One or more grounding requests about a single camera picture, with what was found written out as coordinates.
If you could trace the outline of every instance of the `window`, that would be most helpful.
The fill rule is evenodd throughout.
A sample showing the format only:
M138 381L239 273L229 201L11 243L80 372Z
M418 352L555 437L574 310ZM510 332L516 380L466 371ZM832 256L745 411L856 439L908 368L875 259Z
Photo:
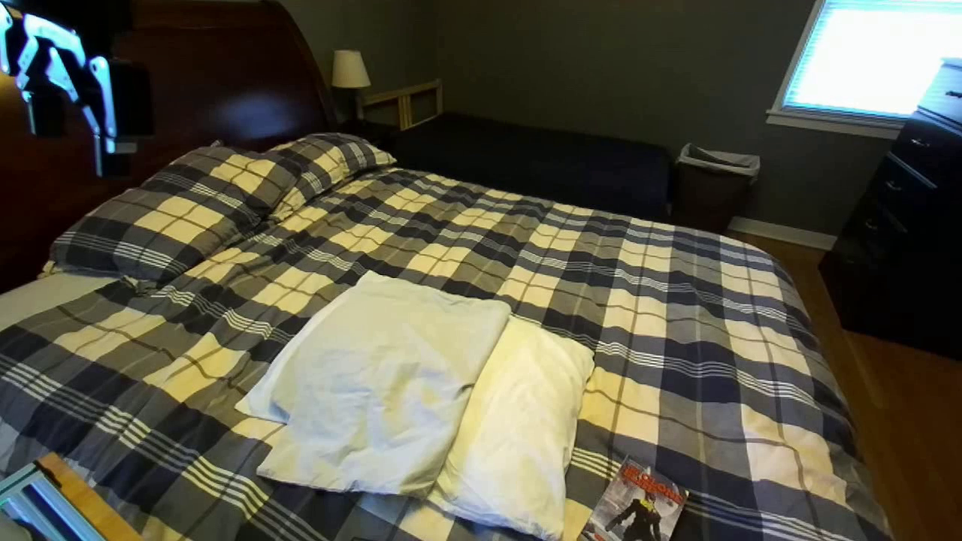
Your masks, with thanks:
M819 0L770 122L893 134L945 56L962 56L962 0Z

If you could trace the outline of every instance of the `bedroom wall corner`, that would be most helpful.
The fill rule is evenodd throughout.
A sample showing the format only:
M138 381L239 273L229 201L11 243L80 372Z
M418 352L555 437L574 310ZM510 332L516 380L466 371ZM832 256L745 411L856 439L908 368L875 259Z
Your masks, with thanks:
M766 125L811 0L436 4L445 109L763 156L745 215L837 235L888 141Z

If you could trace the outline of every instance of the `wooden floor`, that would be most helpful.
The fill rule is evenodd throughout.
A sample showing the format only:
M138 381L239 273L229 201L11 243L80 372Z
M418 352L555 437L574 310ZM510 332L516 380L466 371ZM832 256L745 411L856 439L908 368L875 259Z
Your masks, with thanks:
M962 360L845 332L819 273L822 250L742 240L797 280L893 537L962 541Z

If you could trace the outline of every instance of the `folded white towel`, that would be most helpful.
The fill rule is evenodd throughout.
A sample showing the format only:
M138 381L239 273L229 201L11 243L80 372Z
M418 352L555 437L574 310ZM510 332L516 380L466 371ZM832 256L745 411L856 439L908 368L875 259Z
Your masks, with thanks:
M266 418L274 424L282 424L286 416L270 403L270 394L278 387L280 372L288 368L295 352L304 348L304 340L311 340L318 324L342 303L342 296L333 298L329 308L322 308L317 316L307 319L307 324L280 348L280 355L270 360L269 372L243 394L239 403L239 411L249 418Z
M311 324L286 368L269 371L269 418L286 429L260 476L318 490L428 494L509 316L502 302L367 273Z

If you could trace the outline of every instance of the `white sheet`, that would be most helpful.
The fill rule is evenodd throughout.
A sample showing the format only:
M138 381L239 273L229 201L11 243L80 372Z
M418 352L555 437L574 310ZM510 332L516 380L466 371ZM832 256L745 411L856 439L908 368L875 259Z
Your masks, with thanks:
M115 283L111 277L46 273L0 296L0 332Z

